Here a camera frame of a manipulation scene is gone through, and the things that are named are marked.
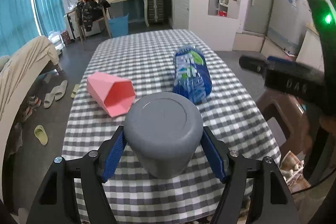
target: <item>pile of clothes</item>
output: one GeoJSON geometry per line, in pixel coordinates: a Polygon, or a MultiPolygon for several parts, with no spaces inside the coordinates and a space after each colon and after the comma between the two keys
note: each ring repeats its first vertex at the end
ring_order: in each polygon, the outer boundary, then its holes
{"type": "Polygon", "coordinates": [[[102,7],[106,12],[111,5],[106,0],[81,0],[77,3],[79,24],[87,32],[92,30],[92,23],[103,17],[102,7]]]}

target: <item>blue trash bin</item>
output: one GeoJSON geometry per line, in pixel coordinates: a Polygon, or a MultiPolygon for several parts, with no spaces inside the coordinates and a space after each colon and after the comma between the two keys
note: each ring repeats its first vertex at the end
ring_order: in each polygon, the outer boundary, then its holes
{"type": "Polygon", "coordinates": [[[128,14],[124,17],[108,19],[112,37],[121,37],[128,35],[128,14]]]}

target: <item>black and white gingham cloth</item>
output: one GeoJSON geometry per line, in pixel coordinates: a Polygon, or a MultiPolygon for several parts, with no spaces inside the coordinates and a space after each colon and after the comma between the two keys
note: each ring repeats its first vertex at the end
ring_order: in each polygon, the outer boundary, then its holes
{"type": "MultiPolygon", "coordinates": [[[[172,91],[174,52],[182,45],[198,46],[204,53],[212,92],[197,105],[203,125],[217,139],[245,157],[271,156],[277,164],[280,151],[267,123],[250,95],[226,64],[187,30],[164,30],[117,37],[96,49],[81,80],[71,108],[62,156],[84,156],[111,138],[125,116],[109,117],[86,91],[86,79],[96,71],[132,80],[136,98],[172,91]]],[[[81,218],[88,220],[80,180],[75,181],[81,218]]],[[[150,176],[127,145],[114,177],[104,184],[119,223],[183,223],[214,213],[223,184],[215,178],[201,146],[182,175],[160,180],[150,176]]],[[[245,193],[252,190],[252,181],[245,193]]]]}

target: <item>pillow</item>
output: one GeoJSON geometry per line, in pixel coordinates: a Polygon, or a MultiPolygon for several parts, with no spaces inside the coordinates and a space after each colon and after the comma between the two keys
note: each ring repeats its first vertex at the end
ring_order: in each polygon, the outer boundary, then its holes
{"type": "Polygon", "coordinates": [[[0,56],[0,71],[2,71],[3,67],[8,62],[9,59],[10,59],[9,55],[0,56]]]}

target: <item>green led light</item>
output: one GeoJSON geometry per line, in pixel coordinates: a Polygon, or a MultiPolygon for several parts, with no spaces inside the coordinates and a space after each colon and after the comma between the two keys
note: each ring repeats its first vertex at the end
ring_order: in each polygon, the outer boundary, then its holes
{"type": "Polygon", "coordinates": [[[331,17],[331,15],[329,14],[329,15],[327,15],[326,17],[325,17],[325,22],[327,23],[327,24],[330,24],[331,23],[331,20],[332,20],[333,18],[331,17]]]}

